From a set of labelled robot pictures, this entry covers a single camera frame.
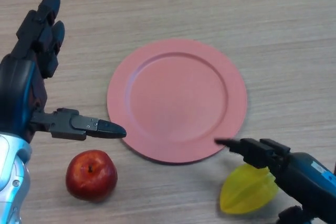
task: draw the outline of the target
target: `robotic fingertip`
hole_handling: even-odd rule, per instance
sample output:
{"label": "robotic fingertip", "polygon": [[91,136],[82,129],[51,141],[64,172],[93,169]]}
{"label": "robotic fingertip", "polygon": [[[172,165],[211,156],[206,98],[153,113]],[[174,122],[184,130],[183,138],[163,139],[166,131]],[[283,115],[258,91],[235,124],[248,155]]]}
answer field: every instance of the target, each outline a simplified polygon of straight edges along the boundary
{"label": "robotic fingertip", "polygon": [[61,5],[61,0],[42,0],[40,5],[45,5],[51,8],[56,17]]}
{"label": "robotic fingertip", "polygon": [[62,45],[65,37],[65,27],[62,21],[57,21],[52,27],[52,36],[59,42],[59,46]]}

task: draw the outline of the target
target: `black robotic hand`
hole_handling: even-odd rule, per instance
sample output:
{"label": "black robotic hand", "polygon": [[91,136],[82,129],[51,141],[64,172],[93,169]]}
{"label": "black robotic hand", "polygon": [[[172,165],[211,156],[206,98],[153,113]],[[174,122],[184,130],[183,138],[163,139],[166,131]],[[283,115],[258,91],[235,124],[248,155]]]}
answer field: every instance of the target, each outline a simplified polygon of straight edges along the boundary
{"label": "black robotic hand", "polygon": [[336,177],[311,155],[291,153],[271,139],[216,139],[215,143],[242,155],[257,169],[268,167],[279,188],[302,204],[280,213],[277,224],[308,224],[314,218],[336,223]]}
{"label": "black robotic hand", "polygon": [[85,140],[87,135],[125,137],[123,127],[81,116],[77,110],[44,112],[44,79],[51,78],[58,67],[57,55],[65,36],[64,24],[55,23],[59,8],[60,0],[43,0],[38,10],[29,11],[16,33],[17,44],[0,63],[0,132],[28,143],[36,131],[73,140]]}

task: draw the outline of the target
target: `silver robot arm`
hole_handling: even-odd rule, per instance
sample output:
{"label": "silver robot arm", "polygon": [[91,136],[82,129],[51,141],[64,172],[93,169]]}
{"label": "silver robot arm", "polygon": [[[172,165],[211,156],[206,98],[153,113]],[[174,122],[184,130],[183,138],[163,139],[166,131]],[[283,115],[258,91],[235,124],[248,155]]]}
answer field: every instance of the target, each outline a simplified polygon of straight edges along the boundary
{"label": "silver robot arm", "polygon": [[22,138],[0,133],[0,224],[21,224],[20,210],[30,188],[27,164],[31,146]]}

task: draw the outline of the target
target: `table surface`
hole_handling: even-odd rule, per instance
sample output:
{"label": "table surface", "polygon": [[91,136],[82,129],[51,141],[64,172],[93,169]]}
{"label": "table surface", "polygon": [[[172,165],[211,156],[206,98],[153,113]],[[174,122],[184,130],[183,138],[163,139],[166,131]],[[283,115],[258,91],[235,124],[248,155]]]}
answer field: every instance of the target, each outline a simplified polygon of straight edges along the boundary
{"label": "table surface", "polygon": [[[40,1],[0,0],[2,56]],[[66,38],[57,72],[46,80],[46,111],[76,108],[108,119],[107,87],[129,53],[158,39],[196,39],[224,52],[246,81],[249,109],[239,137],[272,138],[333,169],[335,13],[336,0],[62,0],[58,17]],[[221,214],[221,184],[243,163],[227,151],[171,167],[141,159],[118,140],[76,142],[37,133],[32,147],[24,224],[272,223],[278,212],[296,204],[280,192],[253,214]],[[65,188],[70,160],[93,148],[106,151],[119,174],[115,193],[102,205],[78,201]]]}

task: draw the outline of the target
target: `wood grain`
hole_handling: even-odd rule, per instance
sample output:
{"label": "wood grain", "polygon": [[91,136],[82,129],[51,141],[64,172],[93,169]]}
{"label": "wood grain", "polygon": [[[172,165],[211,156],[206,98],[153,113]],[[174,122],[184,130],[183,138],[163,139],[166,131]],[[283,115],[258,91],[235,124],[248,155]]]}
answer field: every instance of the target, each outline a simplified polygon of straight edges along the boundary
{"label": "wood grain", "polygon": [[[40,1],[0,0],[1,55],[11,51],[18,26]],[[228,55],[246,81],[249,111],[239,136],[272,138],[333,170],[335,13],[336,0],[62,0],[58,17],[66,38],[59,68],[46,81],[47,111],[66,106],[107,119],[109,80],[129,53],[153,40],[197,39]],[[39,133],[32,146],[24,224],[272,223],[296,204],[279,193],[254,214],[220,214],[220,186],[243,163],[226,151],[169,167],[133,155],[119,141],[72,142]],[[105,150],[119,172],[118,189],[103,205],[75,200],[65,189],[70,160],[91,148]]]}

